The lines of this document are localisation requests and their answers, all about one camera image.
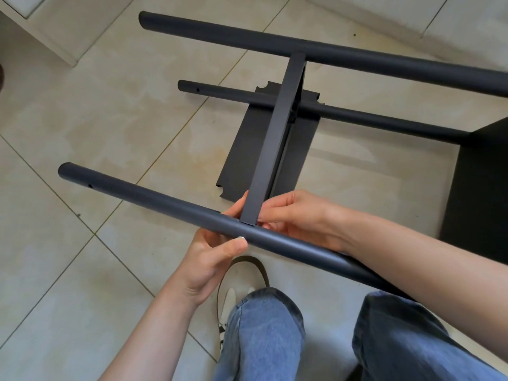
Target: hand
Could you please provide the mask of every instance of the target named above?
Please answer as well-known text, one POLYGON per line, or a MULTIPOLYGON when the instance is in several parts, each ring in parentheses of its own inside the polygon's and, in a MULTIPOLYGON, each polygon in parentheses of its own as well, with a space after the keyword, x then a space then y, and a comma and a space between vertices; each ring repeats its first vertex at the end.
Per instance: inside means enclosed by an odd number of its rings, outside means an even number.
MULTIPOLYGON (((238 217, 246 196, 247 192, 223 214, 238 217)), ((219 285, 232 259, 247 249, 247 241, 244 237, 228 240, 223 235, 199 229, 190 244, 185 257, 168 283, 172 289, 177 288, 194 307, 197 307, 219 285)))
POLYGON ((340 207, 305 190, 288 192, 263 203, 257 218, 265 229, 314 243, 334 251, 346 251, 337 233, 340 219, 356 211, 340 207))

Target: black metal panel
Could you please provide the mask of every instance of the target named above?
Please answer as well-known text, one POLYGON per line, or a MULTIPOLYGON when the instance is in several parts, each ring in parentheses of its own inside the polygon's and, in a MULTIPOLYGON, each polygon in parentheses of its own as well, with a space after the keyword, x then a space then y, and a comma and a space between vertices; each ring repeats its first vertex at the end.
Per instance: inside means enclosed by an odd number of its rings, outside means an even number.
POLYGON ((256 225, 261 205, 269 198, 272 191, 292 124, 289 120, 296 118, 295 112, 300 104, 305 65, 305 55, 302 53, 294 53, 289 58, 240 217, 240 221, 246 224, 256 225))
POLYGON ((508 97, 506 72, 289 38, 150 12, 139 13, 139 22, 145 29, 184 38, 286 57, 302 52, 307 61, 315 63, 508 97))
MULTIPOLYGON (((241 89, 220 87, 187 80, 180 80, 178 82, 178 89, 197 95, 218 97, 234 102, 244 102, 267 108, 273 108, 276 99, 274 96, 265 92, 260 93, 258 90, 256 90, 256 92, 242 91, 241 89)), ((425 124, 417 121, 396 119, 389 116, 327 106, 314 100, 302 101, 300 103, 300 112, 317 115, 325 119, 385 129, 387 131, 409 134, 452 144, 465 144, 470 134, 460 129, 440 127, 438 125, 425 124)))
POLYGON ((409 298, 363 264, 350 256, 335 253, 311 243, 284 236, 259 226, 244 224, 238 219, 125 182, 100 172, 64 163, 58 168, 61 178, 90 187, 115 198, 160 212, 161 214, 203 227, 233 238, 243 236, 248 243, 318 269, 341 275, 356 282, 409 298))
MULTIPOLYGON (((182 87, 181 82, 182 80, 178 82, 179 88, 182 87)), ((202 90, 207 91, 207 84, 204 86, 205 88, 199 88, 200 92, 202 90)), ((259 95, 269 96, 273 100, 273 105, 275 105, 279 89, 279 83, 268 82, 264 88, 257 87, 256 92, 259 95)), ((318 98, 319 94, 316 92, 302 91, 302 103, 316 102, 318 98)), ((249 189, 272 116, 272 108, 273 106, 266 108, 250 105, 247 109, 217 180, 217 185, 223 188, 221 198, 235 202, 249 189)), ((319 117, 317 116, 298 114, 287 140, 287 157, 283 160, 282 169, 272 189, 271 196, 295 189, 318 123, 319 117)))
POLYGON ((439 238, 508 264, 508 118, 460 148, 439 238))

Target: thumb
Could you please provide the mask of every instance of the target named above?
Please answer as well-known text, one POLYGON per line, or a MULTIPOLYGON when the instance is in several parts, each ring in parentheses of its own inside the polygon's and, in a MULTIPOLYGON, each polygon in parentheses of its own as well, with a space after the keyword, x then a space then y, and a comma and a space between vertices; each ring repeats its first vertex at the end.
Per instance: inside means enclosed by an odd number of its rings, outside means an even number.
POLYGON ((260 223, 292 222, 292 205, 284 207, 261 208, 257 221, 260 223))
POLYGON ((216 266, 220 262, 239 256, 247 250, 247 241, 244 237, 238 237, 222 243, 221 245, 213 248, 207 253, 211 266, 216 266))

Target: person's left hand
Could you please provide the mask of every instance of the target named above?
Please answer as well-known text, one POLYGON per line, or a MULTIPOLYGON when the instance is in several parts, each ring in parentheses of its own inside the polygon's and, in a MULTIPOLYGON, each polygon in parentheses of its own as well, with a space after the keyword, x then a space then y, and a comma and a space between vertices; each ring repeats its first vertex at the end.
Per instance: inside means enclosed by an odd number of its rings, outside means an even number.
MULTIPOLYGON (((223 214, 239 217, 246 197, 247 192, 223 214)), ((168 283, 171 283, 171 288, 182 292, 194 307, 197 307, 219 285, 232 259, 247 249, 247 241, 244 237, 228 240, 223 235, 199 229, 190 244, 180 266, 168 283)))

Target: jeans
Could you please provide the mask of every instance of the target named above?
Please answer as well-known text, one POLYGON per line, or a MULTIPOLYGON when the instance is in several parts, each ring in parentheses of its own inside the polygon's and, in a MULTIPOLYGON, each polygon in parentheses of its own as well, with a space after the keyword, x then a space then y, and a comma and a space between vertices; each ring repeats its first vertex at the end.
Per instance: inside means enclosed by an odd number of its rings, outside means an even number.
MULTIPOLYGON (((247 295, 231 311, 214 381, 294 380, 303 317, 275 288, 247 295)), ((352 348, 362 380, 507 380, 454 342, 422 305, 384 292, 365 297, 352 348)))

